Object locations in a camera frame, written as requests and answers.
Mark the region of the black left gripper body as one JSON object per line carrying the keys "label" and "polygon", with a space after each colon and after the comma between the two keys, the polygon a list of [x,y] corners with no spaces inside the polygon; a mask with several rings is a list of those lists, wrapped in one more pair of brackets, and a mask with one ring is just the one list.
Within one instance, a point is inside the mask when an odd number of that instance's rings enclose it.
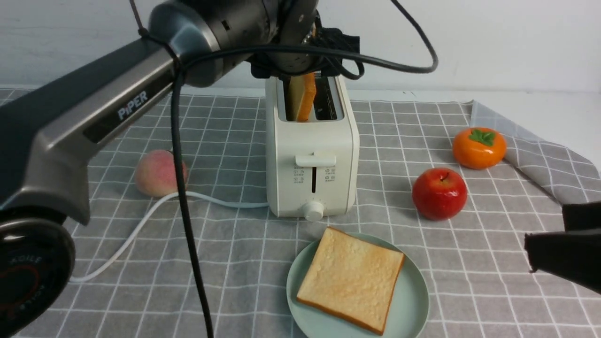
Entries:
{"label": "black left gripper body", "polygon": [[343,66],[343,58],[339,56],[307,52],[309,47],[319,47],[357,54],[359,43],[358,36],[348,36],[338,28],[325,28],[317,19],[312,32],[298,45],[301,48],[300,52],[257,52],[251,56],[251,75],[257,79],[268,79],[269,77],[288,79],[317,73],[320,77],[342,76],[347,79],[360,79],[360,61],[355,62],[359,72],[354,74]]}

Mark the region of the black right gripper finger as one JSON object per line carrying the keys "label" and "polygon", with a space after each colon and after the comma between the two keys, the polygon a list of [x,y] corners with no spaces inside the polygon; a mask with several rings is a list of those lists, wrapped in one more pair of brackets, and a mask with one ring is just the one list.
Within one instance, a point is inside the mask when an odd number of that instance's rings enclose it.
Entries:
{"label": "black right gripper finger", "polygon": [[601,204],[562,205],[564,230],[524,236],[530,272],[544,271],[601,292]]}

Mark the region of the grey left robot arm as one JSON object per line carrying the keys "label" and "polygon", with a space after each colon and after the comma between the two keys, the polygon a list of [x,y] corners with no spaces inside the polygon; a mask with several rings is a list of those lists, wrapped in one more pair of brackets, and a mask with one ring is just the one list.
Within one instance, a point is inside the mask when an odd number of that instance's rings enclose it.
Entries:
{"label": "grey left robot arm", "polygon": [[75,246],[63,222],[90,220],[88,162],[173,87],[198,56],[250,46],[359,52],[323,28],[315,0],[167,0],[135,41],[1,107],[1,336],[66,287]]}

